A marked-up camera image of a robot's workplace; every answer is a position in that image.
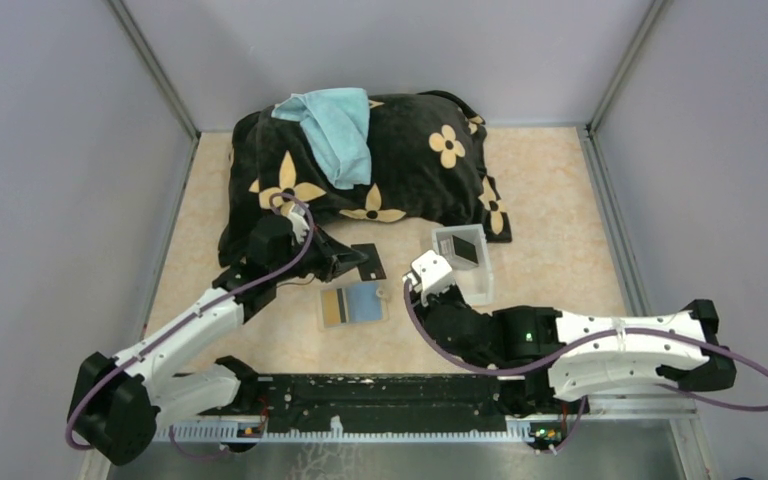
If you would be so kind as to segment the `stack of credit cards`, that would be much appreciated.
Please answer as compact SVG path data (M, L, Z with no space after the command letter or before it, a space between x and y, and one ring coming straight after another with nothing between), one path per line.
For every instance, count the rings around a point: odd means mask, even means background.
M449 236L438 241L439 254L456 270L471 270L479 266L477 247L458 236Z

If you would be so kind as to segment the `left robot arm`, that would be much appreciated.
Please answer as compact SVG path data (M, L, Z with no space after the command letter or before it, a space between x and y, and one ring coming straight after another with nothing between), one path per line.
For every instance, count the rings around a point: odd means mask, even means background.
M260 413L267 403L259 375L243 361L225 356L194 373L182 367L264 309L280 283L306 277L329 282L368 259L304 218L259 220L245 257L191 307L117 354L95 352L82 362L67 415L67 443L95 449L122 466L178 421L222 409Z

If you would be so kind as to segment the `white plastic tray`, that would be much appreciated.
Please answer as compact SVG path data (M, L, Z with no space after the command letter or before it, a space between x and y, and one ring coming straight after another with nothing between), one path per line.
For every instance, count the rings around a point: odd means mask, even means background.
M488 306L494 300L495 279L483 226L470 224L436 228L433 250L451 265L466 302Z

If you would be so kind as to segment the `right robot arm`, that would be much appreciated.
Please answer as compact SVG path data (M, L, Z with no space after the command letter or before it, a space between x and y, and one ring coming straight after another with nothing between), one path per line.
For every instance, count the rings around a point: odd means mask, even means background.
M548 412L560 400L632 386L722 391L737 376L718 342L720 319L708 299L650 317L532 306L483 314L454 285L427 297L404 285L402 299L420 336L453 365L481 375L537 374L523 385L524 401L536 412Z

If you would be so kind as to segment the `black credit card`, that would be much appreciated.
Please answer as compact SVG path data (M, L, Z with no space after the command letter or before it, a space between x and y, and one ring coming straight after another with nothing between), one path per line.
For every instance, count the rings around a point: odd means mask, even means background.
M374 243L352 244L351 248L362 253L366 258L364 262L357 266L361 281L381 281L387 278L381 257Z

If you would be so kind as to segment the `beige card holder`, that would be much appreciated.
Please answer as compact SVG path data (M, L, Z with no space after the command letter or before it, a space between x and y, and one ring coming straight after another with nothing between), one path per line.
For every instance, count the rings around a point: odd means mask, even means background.
M333 328L325 328L321 315L320 296L323 290L342 288L346 293L349 323ZM381 282L355 282L337 287L330 287L320 291L319 294L319 318L324 329L334 329L348 326L365 325L383 322L389 318L388 294Z

